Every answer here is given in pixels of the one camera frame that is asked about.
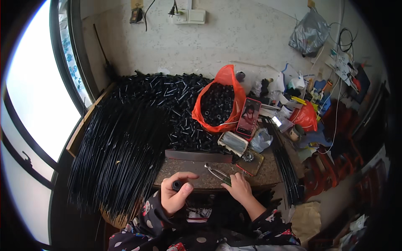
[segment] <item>stone countertop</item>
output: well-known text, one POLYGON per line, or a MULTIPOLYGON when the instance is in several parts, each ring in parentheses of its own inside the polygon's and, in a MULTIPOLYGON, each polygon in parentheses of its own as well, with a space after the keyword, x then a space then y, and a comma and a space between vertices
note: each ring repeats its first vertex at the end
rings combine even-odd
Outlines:
MULTIPOLYGON (((285 148, 289 154, 289 158, 295 167, 298 177, 303 177, 303 165, 297 157, 297 152, 293 150, 289 142, 285 141, 285 148)), ((256 176, 252 177, 245 173, 246 180, 251 186, 275 185, 281 182, 281 177, 275 162, 271 147, 265 149, 261 153, 265 159, 256 176)), ((154 185, 160 186, 164 178, 168 178, 179 171, 191 171, 200 175, 200 178, 193 180, 191 183, 195 189, 221 189, 221 181, 212 175, 208 169, 204 167, 203 161, 188 161, 178 159, 165 159, 161 170, 156 176, 154 185)), ((242 170, 231 163, 209 163, 211 167, 217 168, 227 175, 241 172, 242 170)))

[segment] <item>person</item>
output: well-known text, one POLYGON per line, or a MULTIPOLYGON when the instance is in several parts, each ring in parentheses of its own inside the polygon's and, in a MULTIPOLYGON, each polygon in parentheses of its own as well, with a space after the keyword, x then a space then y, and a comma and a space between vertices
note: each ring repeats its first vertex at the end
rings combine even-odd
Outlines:
POLYGON ((161 189, 145 202, 138 217, 109 238, 109 251, 261 251, 305 250, 285 224, 275 206, 265 208, 252 195, 250 184, 242 174, 231 175, 232 186, 222 184, 250 217, 250 235, 216 227, 209 222, 189 223, 184 205, 194 187, 188 180, 199 176, 192 172, 178 172, 163 180, 161 189), (179 192, 172 183, 184 183, 179 192))
POLYGON ((240 125, 244 129, 252 130, 254 127, 254 111, 255 108, 252 104, 245 107, 244 112, 240 118, 240 125))

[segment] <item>wall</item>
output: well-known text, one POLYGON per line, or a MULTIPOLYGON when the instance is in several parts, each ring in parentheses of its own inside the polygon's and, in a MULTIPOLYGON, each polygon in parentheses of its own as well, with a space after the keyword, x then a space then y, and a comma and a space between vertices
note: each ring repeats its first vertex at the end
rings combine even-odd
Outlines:
MULTIPOLYGON (((150 2, 144 2, 146 8, 150 2)), ((158 67, 164 67, 171 73, 197 72, 213 78, 230 60, 268 64, 277 70, 290 63, 305 73, 312 66, 310 59, 288 46, 296 24, 294 17, 256 1, 193 1, 193 8, 207 11, 204 25, 171 24, 166 12, 172 3, 156 1, 147 14, 148 32, 143 23, 129 24, 130 1, 120 3, 123 4, 83 19, 88 57, 91 66, 96 65, 94 77, 101 82, 100 89, 105 85, 99 77, 104 75, 99 67, 103 62, 92 23, 97 25, 109 60, 122 75, 133 74, 136 69, 157 72, 158 67)), ((250 77, 249 83, 277 75, 269 68, 240 64, 236 70, 244 71, 250 77)))
MULTIPOLYGON (((89 8, 91 1, 94 0, 81 0, 81 14, 88 57, 100 89, 107 81, 104 80, 104 60, 94 39, 92 23, 97 25, 105 52, 121 75, 134 74, 136 69, 153 73, 162 67, 172 74, 195 72, 213 78, 231 60, 270 65, 276 70, 283 70, 289 63, 304 74, 316 74, 321 68, 324 78, 331 73, 324 64, 334 46, 330 38, 311 72, 311 59, 303 58, 288 46, 289 36, 296 25, 295 16, 301 20, 309 11, 307 0, 193 0, 193 9, 207 11, 207 23, 185 25, 170 23, 167 12, 172 7, 171 1, 155 1, 147 14, 148 32, 145 32, 144 23, 129 24, 129 0, 101 0, 103 4, 89 8)), ((144 0, 145 9, 151 2, 144 0)), ((328 23, 341 22, 343 4, 342 0, 317 0, 316 8, 328 23)), ((348 1, 345 1, 343 16, 345 27, 353 34, 359 30, 354 42, 355 60, 362 62, 366 56, 370 57, 368 63, 373 67, 367 68, 367 74, 375 83, 373 89, 378 86, 383 67, 375 41, 348 1)), ((331 36, 336 41, 339 29, 339 25, 332 25, 331 36)), ((277 72, 270 68, 239 63, 235 70, 246 73, 246 90, 256 80, 277 76, 277 72)), ((331 78, 334 82, 337 80, 335 74, 331 78)), ((333 97, 338 97, 338 90, 334 90, 333 97)), ((359 107, 346 98, 342 101, 347 106, 359 107)))
MULTIPOLYGON (((349 1, 345 1, 345 14, 342 22, 342 28, 347 27, 352 32, 353 37, 357 34, 355 41, 353 42, 353 49, 350 51, 354 57, 355 62, 364 63, 371 65, 370 67, 365 67, 364 70, 370 79, 370 87, 367 91, 364 101, 359 106, 355 101, 349 99, 342 99, 347 106, 352 106, 354 108, 359 108, 359 115, 366 112, 369 104, 373 101, 375 95, 378 93, 381 82, 386 78, 386 72, 383 73, 385 67, 382 60, 382 56, 378 46, 376 45, 375 37, 372 35, 369 27, 365 24, 364 20, 360 17, 359 10, 353 6, 349 1)), ((342 44, 350 43, 350 37, 345 32, 342 35, 342 44)), ((344 84, 342 93, 346 90, 346 85, 344 84)), ((337 98, 339 89, 335 89, 332 97, 337 98)))

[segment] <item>phone screen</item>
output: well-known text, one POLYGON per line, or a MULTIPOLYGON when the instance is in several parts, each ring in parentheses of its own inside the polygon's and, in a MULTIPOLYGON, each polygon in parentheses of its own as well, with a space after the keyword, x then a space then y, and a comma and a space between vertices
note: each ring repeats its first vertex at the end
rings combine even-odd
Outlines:
POLYGON ((242 115, 240 116, 239 124, 236 129, 238 133, 251 136, 255 123, 257 122, 260 108, 261 102, 251 98, 246 98, 242 115))

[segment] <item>pliers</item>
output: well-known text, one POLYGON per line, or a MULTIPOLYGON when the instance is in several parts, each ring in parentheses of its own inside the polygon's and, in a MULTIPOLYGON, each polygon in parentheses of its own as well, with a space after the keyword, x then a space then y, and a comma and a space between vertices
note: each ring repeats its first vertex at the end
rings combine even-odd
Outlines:
POLYGON ((208 169, 209 172, 211 172, 211 174, 213 174, 215 177, 220 179, 223 183, 228 184, 229 186, 232 186, 232 184, 230 182, 230 177, 226 173, 224 173, 218 169, 210 167, 208 163, 205 163, 205 167, 208 169))

